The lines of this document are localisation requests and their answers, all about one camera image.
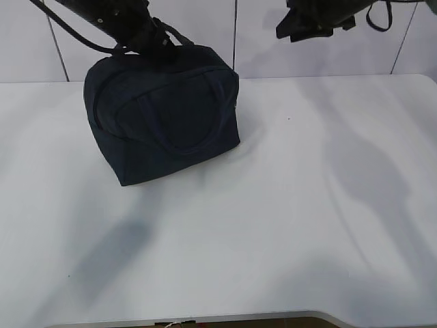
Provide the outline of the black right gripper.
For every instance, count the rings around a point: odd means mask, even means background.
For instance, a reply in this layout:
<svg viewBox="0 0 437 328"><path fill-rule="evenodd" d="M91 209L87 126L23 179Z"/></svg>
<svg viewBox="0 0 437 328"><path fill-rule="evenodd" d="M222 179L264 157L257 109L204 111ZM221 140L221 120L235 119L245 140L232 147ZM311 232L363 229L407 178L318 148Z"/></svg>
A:
<svg viewBox="0 0 437 328"><path fill-rule="evenodd" d="M356 26L351 5L351 1L286 1L289 11L276 26L276 37L299 42L329 38L335 29L348 31Z"/></svg>

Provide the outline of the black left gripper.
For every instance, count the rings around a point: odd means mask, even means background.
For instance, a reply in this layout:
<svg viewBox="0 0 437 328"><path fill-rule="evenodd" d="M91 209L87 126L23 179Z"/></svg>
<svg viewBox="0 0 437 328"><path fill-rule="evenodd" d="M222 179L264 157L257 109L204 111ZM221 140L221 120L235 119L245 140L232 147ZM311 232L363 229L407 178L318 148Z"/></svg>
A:
<svg viewBox="0 0 437 328"><path fill-rule="evenodd" d="M155 62L172 62L177 57L175 44L158 18L149 17L131 40L131 51Z"/></svg>

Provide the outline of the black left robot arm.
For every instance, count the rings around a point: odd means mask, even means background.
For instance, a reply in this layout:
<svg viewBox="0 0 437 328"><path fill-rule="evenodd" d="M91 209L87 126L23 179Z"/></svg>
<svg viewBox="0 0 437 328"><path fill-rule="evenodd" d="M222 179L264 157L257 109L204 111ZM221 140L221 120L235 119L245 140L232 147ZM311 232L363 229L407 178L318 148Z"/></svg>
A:
<svg viewBox="0 0 437 328"><path fill-rule="evenodd" d="M163 62L177 57L163 23L150 15L148 1L70 0L59 4L112 37L118 51Z"/></svg>

